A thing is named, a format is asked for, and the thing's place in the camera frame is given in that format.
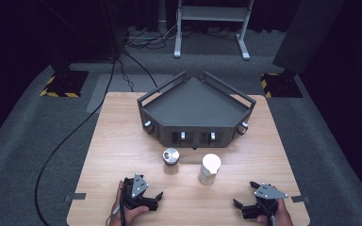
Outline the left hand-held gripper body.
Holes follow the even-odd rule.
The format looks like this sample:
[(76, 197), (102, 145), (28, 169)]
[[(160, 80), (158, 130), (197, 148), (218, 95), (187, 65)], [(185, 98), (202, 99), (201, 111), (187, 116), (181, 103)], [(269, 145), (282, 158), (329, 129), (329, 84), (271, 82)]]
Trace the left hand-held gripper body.
[(158, 202), (152, 202), (153, 198), (144, 197), (144, 192), (149, 184), (136, 173), (133, 178), (124, 178), (122, 188), (123, 204), (132, 210), (140, 206), (147, 206), (150, 211), (156, 211)]

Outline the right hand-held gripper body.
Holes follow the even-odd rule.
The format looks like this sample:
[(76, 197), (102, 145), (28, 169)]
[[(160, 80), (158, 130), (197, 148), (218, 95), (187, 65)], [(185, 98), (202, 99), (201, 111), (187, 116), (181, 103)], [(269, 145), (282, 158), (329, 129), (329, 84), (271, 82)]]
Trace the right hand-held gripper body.
[(244, 210), (241, 210), (242, 216), (245, 219), (257, 218), (260, 215), (271, 218), (277, 211), (277, 200), (288, 198), (287, 193), (266, 183), (260, 184), (260, 188), (255, 189), (254, 195), (256, 197), (255, 204), (244, 206)]

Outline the silver lid spice jar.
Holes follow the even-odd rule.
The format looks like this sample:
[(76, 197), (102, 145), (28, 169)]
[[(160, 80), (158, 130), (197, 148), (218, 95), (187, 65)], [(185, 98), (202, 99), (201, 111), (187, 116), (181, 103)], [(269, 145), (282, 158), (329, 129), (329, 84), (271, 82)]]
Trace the silver lid spice jar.
[(180, 154), (175, 148), (168, 148), (162, 154), (163, 169), (166, 174), (174, 175), (178, 172)]

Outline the white lid spice jar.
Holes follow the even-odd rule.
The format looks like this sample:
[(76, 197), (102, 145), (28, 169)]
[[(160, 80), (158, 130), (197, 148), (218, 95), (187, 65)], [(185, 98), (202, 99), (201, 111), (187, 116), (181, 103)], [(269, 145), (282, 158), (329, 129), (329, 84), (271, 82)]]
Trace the white lid spice jar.
[(206, 154), (202, 159), (200, 167), (199, 180), (204, 185), (211, 185), (222, 165), (221, 159), (214, 153)]

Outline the dark grey corner shelf rack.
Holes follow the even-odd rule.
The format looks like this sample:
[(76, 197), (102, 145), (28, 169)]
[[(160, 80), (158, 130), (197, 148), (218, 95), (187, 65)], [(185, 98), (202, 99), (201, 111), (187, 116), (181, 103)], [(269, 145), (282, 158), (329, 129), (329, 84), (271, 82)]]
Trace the dark grey corner shelf rack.
[(256, 100), (205, 72), (185, 72), (141, 96), (141, 126), (162, 145), (223, 148), (244, 135)]

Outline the person's right hand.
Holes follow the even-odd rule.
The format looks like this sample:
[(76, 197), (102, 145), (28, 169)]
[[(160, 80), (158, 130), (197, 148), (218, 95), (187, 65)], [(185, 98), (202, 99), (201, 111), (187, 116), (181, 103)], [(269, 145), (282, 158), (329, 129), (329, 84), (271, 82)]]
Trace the person's right hand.
[(260, 215), (256, 218), (256, 221), (264, 225), (267, 225), (268, 223), (275, 223), (275, 226), (294, 226), (284, 200), (278, 199), (277, 203), (278, 208), (273, 217), (267, 218), (266, 216)]

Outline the person's left hand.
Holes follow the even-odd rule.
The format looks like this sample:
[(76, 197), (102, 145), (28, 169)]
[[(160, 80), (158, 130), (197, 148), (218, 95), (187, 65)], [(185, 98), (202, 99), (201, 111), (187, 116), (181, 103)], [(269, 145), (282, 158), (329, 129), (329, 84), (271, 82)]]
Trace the person's left hand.
[(135, 219), (149, 211), (147, 206), (140, 206), (135, 209), (129, 210), (126, 207), (123, 213), (120, 210), (120, 201), (123, 188), (123, 181), (118, 184), (115, 202), (110, 211), (110, 217), (107, 220), (107, 226), (132, 226)]

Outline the black base with hazard tape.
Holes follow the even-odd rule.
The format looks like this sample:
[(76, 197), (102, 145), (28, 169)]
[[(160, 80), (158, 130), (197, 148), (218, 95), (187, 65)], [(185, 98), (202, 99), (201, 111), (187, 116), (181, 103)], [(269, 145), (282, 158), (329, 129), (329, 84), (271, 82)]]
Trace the black base with hazard tape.
[(81, 89), (88, 74), (88, 71), (53, 73), (43, 88), (41, 96), (78, 98), (81, 96)]
[(260, 78), (266, 98), (302, 98), (296, 81), (286, 80), (281, 73), (263, 73)]

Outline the dark slanted panel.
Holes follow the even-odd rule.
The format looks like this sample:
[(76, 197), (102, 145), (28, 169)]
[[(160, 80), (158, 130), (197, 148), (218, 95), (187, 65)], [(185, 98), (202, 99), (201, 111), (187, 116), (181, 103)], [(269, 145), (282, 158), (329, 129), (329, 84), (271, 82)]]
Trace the dark slanted panel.
[(304, 73), (325, 41), (346, 0), (303, 0), (272, 64), (283, 76)]

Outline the grey metal stand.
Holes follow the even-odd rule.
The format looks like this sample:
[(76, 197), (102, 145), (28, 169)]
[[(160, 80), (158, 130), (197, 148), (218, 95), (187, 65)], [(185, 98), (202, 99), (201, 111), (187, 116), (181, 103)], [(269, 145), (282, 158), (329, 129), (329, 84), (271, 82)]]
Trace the grey metal stand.
[(178, 0), (176, 12), (176, 38), (173, 56), (181, 57), (182, 49), (182, 22), (183, 21), (212, 21), (212, 22), (236, 22), (242, 23), (239, 33), (236, 34), (239, 50), (244, 60), (250, 59), (250, 54), (245, 44), (245, 34), (250, 20), (255, 0), (248, 0), (247, 7), (206, 7), (183, 6), (182, 0)]

